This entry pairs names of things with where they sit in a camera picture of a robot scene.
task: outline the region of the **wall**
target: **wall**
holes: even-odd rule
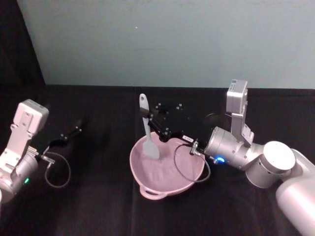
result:
[[[18,0],[48,84],[315,88],[315,1]]]

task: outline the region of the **bowl handle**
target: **bowl handle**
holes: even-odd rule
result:
[[[167,196],[166,193],[151,194],[150,191],[144,186],[140,186],[140,193],[143,197],[150,200],[161,200]]]

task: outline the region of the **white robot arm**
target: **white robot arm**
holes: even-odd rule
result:
[[[231,132],[216,127],[204,153],[245,171],[257,187],[283,181],[276,191],[280,209],[302,235],[314,236],[315,166],[283,143],[253,143],[254,134],[245,124],[246,107],[247,81],[233,80],[226,102],[226,111],[232,116]]]
[[[0,156],[0,203],[9,202],[37,169],[38,152],[30,142],[44,127],[48,115],[47,108],[30,99],[18,105],[9,142]]]

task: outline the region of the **cylindrical joint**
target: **cylindrical joint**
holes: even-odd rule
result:
[[[2,202],[9,202],[21,189],[25,179],[37,169],[37,160],[25,155],[15,170],[9,174],[7,172],[0,173],[0,189],[2,191]]]
[[[236,161],[235,157],[240,151],[243,143],[237,142],[236,138],[228,131],[216,127],[211,135],[208,145],[205,148],[205,154],[212,156],[214,158],[220,156],[225,159],[225,161],[236,168],[239,168],[240,161]]]
[[[295,156],[285,144],[272,141],[263,154],[246,170],[248,180],[260,188],[269,188],[295,165]]]

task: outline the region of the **black tablecloth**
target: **black tablecloth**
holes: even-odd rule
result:
[[[142,92],[150,104],[182,103],[196,117],[225,109],[225,88],[0,88],[1,150],[16,107],[27,98],[50,104],[33,147],[44,148],[81,117],[89,121],[74,143],[56,150],[70,161],[69,186],[48,187],[40,163],[29,184],[2,205],[1,235],[299,235],[277,207],[279,184],[258,189],[230,166],[212,165],[209,181],[180,195],[156,202],[143,198],[129,167],[130,150],[144,135],[138,114]],[[314,90],[250,89],[248,102],[247,125],[256,143],[286,143],[315,163]]]

